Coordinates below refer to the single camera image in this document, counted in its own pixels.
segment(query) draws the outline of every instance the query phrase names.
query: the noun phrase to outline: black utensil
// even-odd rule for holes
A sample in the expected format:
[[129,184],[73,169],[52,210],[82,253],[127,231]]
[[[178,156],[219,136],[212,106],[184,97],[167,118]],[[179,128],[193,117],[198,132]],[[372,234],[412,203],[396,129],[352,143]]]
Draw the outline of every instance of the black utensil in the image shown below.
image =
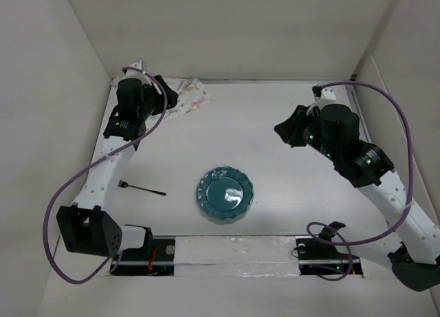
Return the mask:
[[165,192],[149,190],[147,188],[140,188],[139,186],[130,185],[127,182],[124,182],[124,181],[119,181],[118,186],[121,187],[121,188],[128,188],[128,187],[130,187],[130,188],[138,188],[140,190],[144,190],[144,191],[148,191],[148,192],[151,192],[151,193],[155,193],[156,195],[163,195],[164,197],[166,196]]

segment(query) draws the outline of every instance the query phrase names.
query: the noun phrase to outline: white table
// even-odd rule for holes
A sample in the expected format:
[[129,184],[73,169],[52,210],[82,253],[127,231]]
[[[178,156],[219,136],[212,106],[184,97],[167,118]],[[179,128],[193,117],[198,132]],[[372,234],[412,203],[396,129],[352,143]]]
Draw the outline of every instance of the white table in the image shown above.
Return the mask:
[[[129,183],[164,190],[167,197],[118,188],[111,216],[150,226],[154,235],[173,236],[304,234],[310,221],[335,220],[373,234],[385,230],[378,210],[329,160],[309,147],[290,149],[273,131],[296,105],[314,101],[314,84],[206,83],[214,103],[162,124],[141,143],[124,176]],[[344,88],[335,91],[338,102],[348,105]],[[107,107],[102,130],[110,111]],[[254,203],[236,221],[214,221],[197,205],[198,181],[216,166],[238,168],[254,184]],[[198,247],[203,254],[204,246]],[[102,258],[70,254],[61,244],[56,260],[81,278]],[[366,278],[349,276],[337,283],[314,276],[153,278],[103,271],[81,286],[64,283],[52,271],[39,316],[437,315],[429,292],[412,292],[371,263],[364,262],[364,269]]]

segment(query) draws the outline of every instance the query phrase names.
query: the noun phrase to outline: teal scalloped plate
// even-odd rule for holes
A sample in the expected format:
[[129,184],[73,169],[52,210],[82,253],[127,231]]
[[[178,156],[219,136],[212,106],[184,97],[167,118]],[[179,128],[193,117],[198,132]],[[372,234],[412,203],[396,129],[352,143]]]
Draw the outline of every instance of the teal scalloped plate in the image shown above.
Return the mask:
[[197,201],[201,209],[216,219],[233,219],[249,209],[254,186],[238,169],[218,167],[200,180]]

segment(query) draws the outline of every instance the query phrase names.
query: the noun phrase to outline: white wall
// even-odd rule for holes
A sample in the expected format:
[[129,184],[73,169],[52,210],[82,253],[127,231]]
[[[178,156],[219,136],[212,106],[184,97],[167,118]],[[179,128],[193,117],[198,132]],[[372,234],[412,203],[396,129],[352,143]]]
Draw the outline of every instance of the white wall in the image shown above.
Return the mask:
[[4,317],[38,311],[50,272],[41,239],[45,207],[90,160],[108,91],[109,76],[67,0],[0,0]]
[[70,0],[107,71],[349,78],[390,0]]
[[[398,0],[381,36],[362,66],[359,80],[386,88],[404,109],[420,173],[415,197],[440,215],[440,0]],[[359,89],[369,133],[406,176],[404,134],[383,98]],[[440,307],[440,288],[433,290]]]

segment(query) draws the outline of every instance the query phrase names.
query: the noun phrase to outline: green plate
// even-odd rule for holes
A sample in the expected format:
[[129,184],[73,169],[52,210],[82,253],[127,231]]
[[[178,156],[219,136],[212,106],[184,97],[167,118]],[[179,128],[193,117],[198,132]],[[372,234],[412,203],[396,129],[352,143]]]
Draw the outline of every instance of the green plate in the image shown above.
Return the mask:
[[201,209],[216,219],[233,219],[250,207],[254,186],[238,169],[218,167],[206,173],[197,187]]

